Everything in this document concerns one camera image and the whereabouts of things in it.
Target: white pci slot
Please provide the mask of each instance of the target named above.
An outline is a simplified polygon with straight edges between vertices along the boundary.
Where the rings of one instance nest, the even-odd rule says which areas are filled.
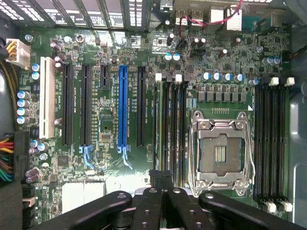
[[[39,138],[54,137],[54,71],[55,61],[40,58]]]

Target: cpu socket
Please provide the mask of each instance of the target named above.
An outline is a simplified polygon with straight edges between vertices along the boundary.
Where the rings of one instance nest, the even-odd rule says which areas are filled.
[[[189,134],[189,184],[196,196],[217,189],[234,189],[243,196],[255,176],[251,155],[250,127],[244,112],[234,120],[205,119],[201,111],[194,112]]]

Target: ram slot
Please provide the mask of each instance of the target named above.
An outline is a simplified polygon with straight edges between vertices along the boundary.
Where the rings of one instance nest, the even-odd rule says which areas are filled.
[[[127,150],[128,66],[119,67],[118,153]]]
[[[92,68],[82,65],[81,88],[81,146],[91,145]]]
[[[179,153],[178,153],[178,186],[183,187],[185,181],[185,146],[186,146],[186,92],[187,85],[180,86],[180,114],[179,114]]]
[[[65,65],[62,84],[62,143],[64,146],[72,144],[73,98],[73,67]]]
[[[53,138],[55,61],[41,57],[40,67],[39,138]]]
[[[145,66],[138,67],[138,98],[137,98],[137,115],[136,115],[136,146],[144,145],[144,124],[146,110],[146,82],[145,82]]]

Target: black ram slot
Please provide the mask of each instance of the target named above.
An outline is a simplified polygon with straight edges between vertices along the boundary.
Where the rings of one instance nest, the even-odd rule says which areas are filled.
[[[138,108],[136,115],[136,146],[144,145],[144,124],[146,110],[145,66],[138,67]]]
[[[81,88],[81,143],[91,144],[91,121],[92,120],[92,68],[88,65],[82,66],[82,88]]]
[[[100,66],[100,88],[103,90],[110,89],[110,71],[109,66]]]
[[[183,187],[185,181],[185,145],[186,145],[186,92],[185,83],[180,86],[180,114],[179,114],[179,153],[178,153],[178,186]]]
[[[62,84],[62,143],[64,146],[72,144],[72,117],[73,117],[73,66],[65,65]]]

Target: green circuit board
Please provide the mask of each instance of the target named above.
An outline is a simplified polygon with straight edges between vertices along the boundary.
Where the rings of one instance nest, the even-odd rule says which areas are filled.
[[[24,40],[26,34],[31,34],[33,42]],[[282,28],[272,34],[260,35],[255,32],[242,32],[240,45],[232,47],[232,40],[220,38],[216,35],[205,34],[202,31],[184,32],[189,42],[194,37],[205,37],[206,53],[197,55],[192,47],[180,51],[178,62],[164,60],[165,53],[174,53],[178,39],[175,38],[171,46],[166,45],[169,32],[151,32],[140,35],[127,35],[124,32],[115,32],[112,38],[105,31],[69,30],[69,29],[44,29],[32,28],[23,30],[21,41],[31,47],[31,64],[40,64],[41,57],[54,57],[55,52],[50,48],[50,42],[60,44],[60,52],[65,57],[65,62],[73,66],[73,135],[72,145],[63,146],[61,126],[54,129],[54,138],[44,140],[49,144],[47,160],[42,161],[39,154],[30,156],[30,167],[40,170],[41,178],[35,182],[36,188],[36,223],[49,220],[60,215],[66,207],[62,205],[64,196],[63,186],[68,183],[99,183],[100,196],[116,190],[125,190],[134,193],[137,188],[150,186],[149,169],[162,169],[159,138],[162,136],[159,125],[162,122],[160,114],[163,111],[163,85],[155,82],[155,73],[178,72],[189,75],[190,81],[186,91],[186,125],[190,123],[192,111],[202,110],[206,118],[235,119],[240,112],[248,115],[251,128],[251,137],[254,135],[254,95],[255,89],[248,81],[257,79],[260,72],[278,74],[289,71],[288,63],[279,67],[263,65],[262,59],[266,56],[281,57],[283,50],[290,46],[290,35]],[[85,41],[79,44],[75,41],[77,35],[83,35]],[[69,36],[72,41],[65,43],[64,37]],[[115,45],[116,40],[121,40],[122,45]],[[228,50],[223,58],[218,58],[219,52],[215,47],[222,46]],[[264,52],[257,53],[256,47],[263,46]],[[92,67],[92,104],[91,104],[91,160],[94,170],[87,167],[83,156],[79,153],[81,142],[81,88],[82,65]],[[100,88],[100,65],[109,65],[111,84],[109,90]],[[128,161],[131,168],[124,164],[122,155],[117,151],[118,141],[118,96],[120,65],[128,66],[128,119],[127,119],[127,144],[129,145]],[[144,145],[136,145],[137,136],[137,99],[138,99],[138,67],[146,68],[145,91],[145,124]],[[30,130],[31,138],[37,138],[39,126],[39,91],[36,86],[39,81],[31,78],[32,70],[22,70],[20,90],[30,92],[30,123],[21,126],[21,129]],[[221,76],[231,73],[233,76],[243,74],[241,83],[223,83],[204,81],[203,73],[211,75],[218,72]],[[55,73],[55,114],[54,119],[63,116],[63,73]],[[200,100],[199,92],[237,92],[244,94],[246,99],[242,102],[206,101]],[[188,142],[188,130],[185,136],[185,152]],[[230,197],[237,197],[234,191],[222,191]],[[253,201],[252,189],[238,200],[257,206]]]

